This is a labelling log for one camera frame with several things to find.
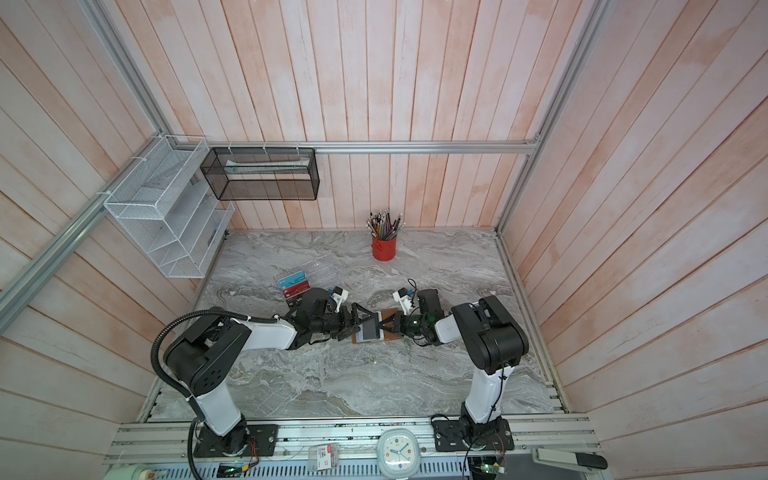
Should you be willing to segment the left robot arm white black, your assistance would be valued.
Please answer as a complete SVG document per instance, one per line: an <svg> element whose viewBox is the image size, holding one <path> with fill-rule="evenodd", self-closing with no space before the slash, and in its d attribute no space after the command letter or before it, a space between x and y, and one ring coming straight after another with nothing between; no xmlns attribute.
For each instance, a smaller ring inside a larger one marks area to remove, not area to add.
<svg viewBox="0 0 768 480"><path fill-rule="evenodd" d="M250 350L296 350L312 342L342 340L377 313L357 303L345 306L322 288L304 292L280 315L256 317L211 307L169 323L152 345L158 377L181 393L197 417L223 438L244 427L225 379L239 355Z"/></svg>

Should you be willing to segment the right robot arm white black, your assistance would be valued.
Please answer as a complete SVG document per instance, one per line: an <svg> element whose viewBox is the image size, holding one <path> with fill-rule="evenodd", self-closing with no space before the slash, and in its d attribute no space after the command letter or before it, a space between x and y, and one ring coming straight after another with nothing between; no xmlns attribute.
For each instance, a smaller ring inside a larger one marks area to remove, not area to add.
<svg viewBox="0 0 768 480"><path fill-rule="evenodd" d="M495 295L442 309L436 289L393 294L401 309L382 315L377 328L420 340L426 346L462 341L475 367L462 418L485 426L501 416L501 398L514 368L529 352L529 340L511 312Z"/></svg>

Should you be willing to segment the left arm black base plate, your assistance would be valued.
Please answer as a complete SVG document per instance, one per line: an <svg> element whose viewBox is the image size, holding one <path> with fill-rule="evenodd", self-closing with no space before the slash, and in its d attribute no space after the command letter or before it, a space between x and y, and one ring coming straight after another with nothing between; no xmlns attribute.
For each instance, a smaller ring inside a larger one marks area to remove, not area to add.
<svg viewBox="0 0 768 480"><path fill-rule="evenodd" d="M224 436L217 436L206 424L197 432L193 446L195 458L269 457L274 454L278 437L277 424L237 425Z"/></svg>

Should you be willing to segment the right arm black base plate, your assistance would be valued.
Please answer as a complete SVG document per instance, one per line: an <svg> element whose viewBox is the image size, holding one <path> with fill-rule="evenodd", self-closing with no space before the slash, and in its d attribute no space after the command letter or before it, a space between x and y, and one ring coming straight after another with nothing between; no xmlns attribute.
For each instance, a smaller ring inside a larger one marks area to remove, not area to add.
<svg viewBox="0 0 768 480"><path fill-rule="evenodd" d="M498 451L515 448L509 423L498 417L489 423L476 424L470 417L451 420L445 415L430 419L435 449L438 452Z"/></svg>

